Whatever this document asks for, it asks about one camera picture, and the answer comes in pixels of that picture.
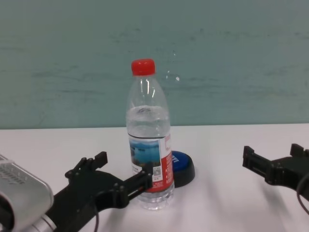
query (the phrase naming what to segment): silver camera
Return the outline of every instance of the silver camera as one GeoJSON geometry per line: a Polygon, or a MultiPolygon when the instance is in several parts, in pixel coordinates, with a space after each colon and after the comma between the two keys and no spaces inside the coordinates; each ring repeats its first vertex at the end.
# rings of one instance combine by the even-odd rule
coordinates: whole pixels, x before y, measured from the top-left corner
{"type": "Polygon", "coordinates": [[[0,224],[21,231],[44,215],[54,195],[45,182],[0,155],[0,224]]]}

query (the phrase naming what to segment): black cable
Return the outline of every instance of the black cable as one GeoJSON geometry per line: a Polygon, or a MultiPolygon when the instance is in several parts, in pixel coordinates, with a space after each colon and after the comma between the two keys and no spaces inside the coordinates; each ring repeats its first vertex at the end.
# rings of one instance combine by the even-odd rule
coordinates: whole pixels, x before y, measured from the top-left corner
{"type": "Polygon", "coordinates": [[[96,225],[95,225],[95,230],[94,232],[98,232],[98,222],[99,222],[99,217],[98,217],[98,210],[96,207],[95,208],[95,214],[96,214],[96,225]]]}
{"type": "Polygon", "coordinates": [[[300,192],[302,190],[302,188],[304,187],[304,183],[309,180],[309,173],[307,175],[305,175],[301,180],[300,182],[298,183],[297,185],[297,188],[296,188],[296,195],[297,195],[297,199],[298,199],[298,202],[300,203],[300,206],[304,209],[304,211],[309,214],[309,210],[305,207],[304,203],[301,201],[300,199],[300,192]]]}

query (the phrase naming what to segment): bottle label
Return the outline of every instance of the bottle label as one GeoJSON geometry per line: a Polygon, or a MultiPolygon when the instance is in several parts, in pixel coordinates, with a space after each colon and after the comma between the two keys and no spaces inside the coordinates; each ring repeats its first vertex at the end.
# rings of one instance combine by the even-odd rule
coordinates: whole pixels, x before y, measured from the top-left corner
{"type": "Polygon", "coordinates": [[[166,190],[173,183],[172,152],[170,135],[158,139],[145,139],[129,136],[132,170],[137,174],[151,162],[154,169],[153,187],[147,192],[166,190]]]}

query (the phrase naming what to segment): blue button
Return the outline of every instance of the blue button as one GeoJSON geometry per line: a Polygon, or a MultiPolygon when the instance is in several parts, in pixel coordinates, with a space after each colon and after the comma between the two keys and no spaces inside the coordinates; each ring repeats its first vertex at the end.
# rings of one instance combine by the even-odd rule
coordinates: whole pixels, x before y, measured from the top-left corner
{"type": "Polygon", "coordinates": [[[188,166],[188,156],[180,151],[172,151],[173,172],[181,171],[188,166]]]}

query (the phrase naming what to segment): plastic water bottle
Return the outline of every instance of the plastic water bottle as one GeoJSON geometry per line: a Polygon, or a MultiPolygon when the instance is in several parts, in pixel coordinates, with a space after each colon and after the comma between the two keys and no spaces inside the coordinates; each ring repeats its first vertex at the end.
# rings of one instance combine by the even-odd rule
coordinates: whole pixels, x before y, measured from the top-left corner
{"type": "Polygon", "coordinates": [[[152,162],[154,169],[153,187],[138,199],[143,208],[157,210],[170,203],[174,180],[169,109],[164,92],[155,78],[154,63],[152,59],[132,62],[135,80],[128,98],[126,128],[133,174],[140,172],[149,162],[152,162]]]}

